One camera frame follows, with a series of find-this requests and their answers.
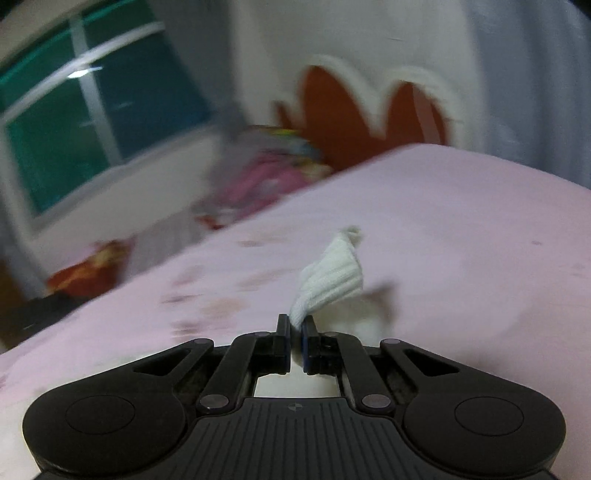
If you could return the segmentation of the white knit garment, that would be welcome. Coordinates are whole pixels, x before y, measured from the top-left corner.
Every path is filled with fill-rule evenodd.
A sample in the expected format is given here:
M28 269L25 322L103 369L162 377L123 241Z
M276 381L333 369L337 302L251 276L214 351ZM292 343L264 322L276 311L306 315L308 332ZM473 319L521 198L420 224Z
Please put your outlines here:
M308 315L363 290L363 268L356 254L362 239L359 227L339 230L321 256L301 271L288 312L294 331L301 332L301 324Z

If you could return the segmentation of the red floral blanket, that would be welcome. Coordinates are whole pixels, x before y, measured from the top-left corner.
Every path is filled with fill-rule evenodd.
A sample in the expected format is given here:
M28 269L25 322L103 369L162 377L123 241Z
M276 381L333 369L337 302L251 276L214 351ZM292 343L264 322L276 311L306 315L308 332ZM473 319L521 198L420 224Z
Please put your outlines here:
M54 273L46 282L48 293L71 297L96 298L113 289L129 256L123 240L101 243L85 260Z

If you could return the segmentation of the red heart-shaped headboard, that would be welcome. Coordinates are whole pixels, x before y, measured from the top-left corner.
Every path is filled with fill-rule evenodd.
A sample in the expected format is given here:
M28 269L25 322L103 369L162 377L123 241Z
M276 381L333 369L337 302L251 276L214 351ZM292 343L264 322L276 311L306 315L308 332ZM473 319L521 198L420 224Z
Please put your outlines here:
M295 80L293 94L273 101L274 117L311 142L335 171L410 144L470 146L460 97L425 68L391 68L374 87L345 60L315 55Z

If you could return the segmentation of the window with white frame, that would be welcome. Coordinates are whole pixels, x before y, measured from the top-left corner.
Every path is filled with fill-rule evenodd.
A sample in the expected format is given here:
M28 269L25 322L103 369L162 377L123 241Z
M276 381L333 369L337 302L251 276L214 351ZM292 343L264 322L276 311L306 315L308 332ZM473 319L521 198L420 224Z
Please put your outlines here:
M1 69L1 125L35 217L211 117L145 1L75 13Z

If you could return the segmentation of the stack of folded clothes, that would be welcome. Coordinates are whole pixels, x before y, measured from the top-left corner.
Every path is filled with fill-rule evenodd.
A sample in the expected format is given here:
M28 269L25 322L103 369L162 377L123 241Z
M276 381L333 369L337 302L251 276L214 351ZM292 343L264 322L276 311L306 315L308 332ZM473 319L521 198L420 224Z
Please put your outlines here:
M211 193L191 210L205 228L219 230L331 175L324 155L301 132L250 127L224 147L209 174Z

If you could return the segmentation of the grey right curtain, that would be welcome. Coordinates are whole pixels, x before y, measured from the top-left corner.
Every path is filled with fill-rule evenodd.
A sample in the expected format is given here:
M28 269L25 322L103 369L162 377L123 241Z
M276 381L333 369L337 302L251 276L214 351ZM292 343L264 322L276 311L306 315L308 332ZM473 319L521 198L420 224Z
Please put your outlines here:
M213 121L235 139L246 120L235 87L228 1L152 0L148 3L192 80L211 104Z

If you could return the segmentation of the pink floral quilt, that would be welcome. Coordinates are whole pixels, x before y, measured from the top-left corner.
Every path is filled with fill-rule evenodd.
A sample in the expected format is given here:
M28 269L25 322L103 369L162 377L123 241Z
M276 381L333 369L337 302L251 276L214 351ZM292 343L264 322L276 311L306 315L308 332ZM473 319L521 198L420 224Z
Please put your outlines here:
M531 387L567 423L562 479L590 475L590 192L491 156L381 155L185 249L1 357L1 475L42 393L195 337L228 344L311 310Z

